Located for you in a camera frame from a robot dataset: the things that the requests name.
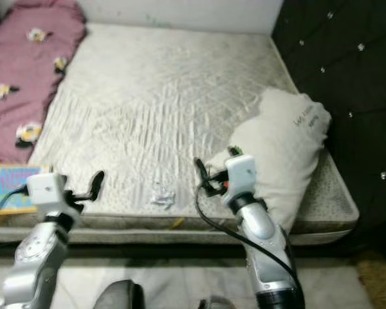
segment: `bed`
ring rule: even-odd
[[[30,158],[68,174],[68,187],[77,191],[87,189],[97,170],[107,172],[101,197],[86,204],[72,242],[234,242],[196,214],[192,158],[209,159],[225,148],[234,128],[257,112],[264,88],[297,92],[272,40],[97,23],[86,28]],[[172,188],[175,204],[151,203],[155,185]],[[217,198],[203,208],[234,224]],[[358,215],[324,150],[292,243],[335,241]],[[4,217],[0,241],[21,239],[37,221],[34,214]]]

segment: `book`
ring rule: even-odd
[[[50,167],[46,166],[0,164],[0,201],[10,191],[26,184],[29,176],[49,171]],[[0,214],[24,214],[35,211],[36,208],[28,196],[14,194],[7,200]]]

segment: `floor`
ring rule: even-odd
[[[1,285],[12,265],[0,259]],[[354,266],[346,259],[298,259],[307,309],[372,309]],[[133,278],[145,290],[147,309],[196,309],[210,294],[237,309],[257,308],[240,259],[68,259],[59,272],[52,309],[91,309],[104,288]]]

